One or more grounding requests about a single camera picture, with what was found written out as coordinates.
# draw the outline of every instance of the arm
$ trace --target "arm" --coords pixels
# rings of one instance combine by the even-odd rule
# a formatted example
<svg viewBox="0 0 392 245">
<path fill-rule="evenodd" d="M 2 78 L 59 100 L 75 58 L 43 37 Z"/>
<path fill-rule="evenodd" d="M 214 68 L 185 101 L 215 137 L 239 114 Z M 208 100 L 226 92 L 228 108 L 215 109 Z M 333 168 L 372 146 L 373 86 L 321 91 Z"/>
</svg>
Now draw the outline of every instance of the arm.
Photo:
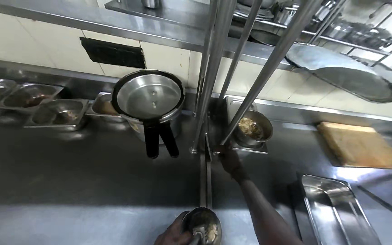
<svg viewBox="0 0 392 245">
<path fill-rule="evenodd" d="M 261 245 L 303 245 L 288 224 L 250 180 L 237 153 L 221 148 L 220 161 L 226 172 L 238 182 L 252 217 L 253 229 Z"/>
</svg>

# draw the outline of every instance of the black handle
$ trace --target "black handle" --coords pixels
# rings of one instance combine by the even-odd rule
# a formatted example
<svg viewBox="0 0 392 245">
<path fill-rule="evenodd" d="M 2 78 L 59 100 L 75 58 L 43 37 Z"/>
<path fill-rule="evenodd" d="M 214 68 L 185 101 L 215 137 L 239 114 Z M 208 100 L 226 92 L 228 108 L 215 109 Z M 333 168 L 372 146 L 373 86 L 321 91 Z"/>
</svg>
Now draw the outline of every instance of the black handle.
<svg viewBox="0 0 392 245">
<path fill-rule="evenodd" d="M 173 136 L 173 132 L 170 128 L 170 122 L 162 122 L 158 127 L 161 139 L 166 145 L 167 151 L 169 152 L 170 156 L 173 158 L 178 157 L 179 151 L 176 145 L 175 137 Z"/>
<path fill-rule="evenodd" d="M 158 157 L 158 140 L 159 140 L 159 129 L 158 124 L 143 124 L 145 132 L 145 145 L 146 154 L 149 158 L 156 159 Z"/>
</svg>

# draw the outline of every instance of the kitchen counter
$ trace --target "kitchen counter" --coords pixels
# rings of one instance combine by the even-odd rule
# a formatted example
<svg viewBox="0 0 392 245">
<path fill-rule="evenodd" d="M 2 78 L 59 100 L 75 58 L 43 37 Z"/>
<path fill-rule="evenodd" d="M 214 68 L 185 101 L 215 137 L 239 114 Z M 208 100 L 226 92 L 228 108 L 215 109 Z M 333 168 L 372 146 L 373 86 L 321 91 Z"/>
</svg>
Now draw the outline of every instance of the kitchen counter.
<svg viewBox="0 0 392 245">
<path fill-rule="evenodd" d="M 0 244 L 153 244 L 199 206 L 199 157 L 183 116 L 171 158 L 149 159 L 128 124 L 75 132 L 0 125 Z"/>
<path fill-rule="evenodd" d="M 67 87 L 74 98 L 110 92 L 116 78 L 0 62 L 0 78 Z M 191 110 L 194 94 L 187 93 Z M 392 170 L 334 167 L 336 159 L 315 125 L 321 121 L 373 126 L 392 146 L 392 118 L 255 100 L 274 127 L 268 154 L 239 152 L 269 202 L 299 234 L 289 185 L 298 174 L 348 181 L 383 245 L 392 245 L 392 213 L 356 186 L 392 204 Z M 0 117 L 0 244 L 151 245 L 185 210 L 199 206 L 200 164 L 188 152 L 190 111 L 182 114 L 180 156 L 164 146 L 148 159 L 128 124 L 90 120 L 81 131 L 24 129 L 24 117 Z M 223 244 L 257 244 L 237 183 L 212 163 L 213 209 Z"/>
<path fill-rule="evenodd" d="M 274 120 L 272 125 L 268 154 L 241 151 L 239 156 L 251 179 L 292 229 L 299 234 L 289 185 L 297 181 L 297 173 L 312 174 L 348 181 L 381 244 L 392 245 L 392 213 L 356 188 L 361 184 L 392 204 L 392 170 L 334 167 L 336 159 L 315 127 Z M 213 209 L 222 221 L 225 244 L 257 245 L 238 184 L 220 164 L 212 164 L 212 174 Z"/>
</svg>

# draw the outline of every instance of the cooked food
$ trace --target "cooked food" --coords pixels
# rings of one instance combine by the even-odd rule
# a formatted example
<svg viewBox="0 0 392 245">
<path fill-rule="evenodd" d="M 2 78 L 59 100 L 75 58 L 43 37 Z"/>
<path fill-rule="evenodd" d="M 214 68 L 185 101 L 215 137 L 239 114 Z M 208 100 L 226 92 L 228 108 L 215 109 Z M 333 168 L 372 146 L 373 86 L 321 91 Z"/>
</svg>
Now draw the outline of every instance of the cooked food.
<svg viewBox="0 0 392 245">
<path fill-rule="evenodd" d="M 261 127 L 250 118 L 243 117 L 238 122 L 238 127 L 243 133 L 255 140 L 261 140 L 263 138 L 263 131 L 261 130 Z"/>
</svg>

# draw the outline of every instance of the chopping board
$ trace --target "chopping board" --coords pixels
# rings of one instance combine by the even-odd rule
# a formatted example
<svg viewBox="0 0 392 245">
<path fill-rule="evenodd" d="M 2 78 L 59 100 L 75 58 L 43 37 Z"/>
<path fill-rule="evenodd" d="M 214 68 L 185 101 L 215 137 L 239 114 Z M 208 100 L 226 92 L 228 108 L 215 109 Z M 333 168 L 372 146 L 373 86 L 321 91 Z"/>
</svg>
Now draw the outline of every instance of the chopping board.
<svg viewBox="0 0 392 245">
<path fill-rule="evenodd" d="M 322 122 L 317 129 L 343 166 L 392 168 L 392 148 L 373 128 Z"/>
</svg>

